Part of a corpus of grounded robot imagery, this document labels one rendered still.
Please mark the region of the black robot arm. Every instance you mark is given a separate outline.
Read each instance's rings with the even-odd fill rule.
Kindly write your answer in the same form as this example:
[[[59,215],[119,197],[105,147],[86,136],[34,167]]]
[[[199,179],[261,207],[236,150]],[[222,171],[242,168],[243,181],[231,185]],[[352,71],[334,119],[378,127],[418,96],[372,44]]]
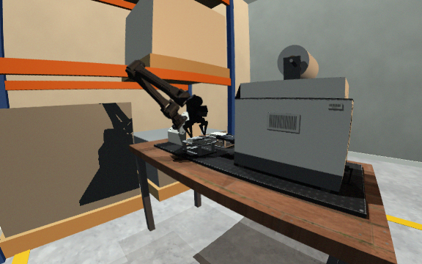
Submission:
[[[172,128],[179,129],[188,118],[187,116],[178,114],[179,106],[182,108],[186,104],[190,119],[207,116],[207,106],[201,106],[203,104],[201,97],[196,95],[190,96],[187,91],[170,85],[148,71],[141,60],[134,60],[126,67],[125,71],[129,79],[137,82],[160,105],[160,110],[163,114],[172,120]],[[166,93],[171,99],[165,99],[153,86]]]

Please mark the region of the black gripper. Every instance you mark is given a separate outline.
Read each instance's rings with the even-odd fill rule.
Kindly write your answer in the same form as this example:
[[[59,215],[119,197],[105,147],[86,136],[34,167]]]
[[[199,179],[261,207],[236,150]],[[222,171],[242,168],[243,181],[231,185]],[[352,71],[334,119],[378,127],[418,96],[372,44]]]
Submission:
[[[190,118],[189,118],[190,119]],[[189,124],[188,124],[189,123]],[[206,130],[207,130],[207,125],[208,125],[208,121],[205,121],[205,118],[196,118],[196,119],[190,119],[185,121],[185,124],[182,126],[183,129],[188,133],[190,138],[193,138],[193,131],[192,131],[192,125],[194,123],[201,123],[199,125],[201,132],[203,133],[203,135],[206,135]],[[203,126],[204,126],[204,130],[203,130]],[[188,128],[190,130],[190,133],[188,131]]]

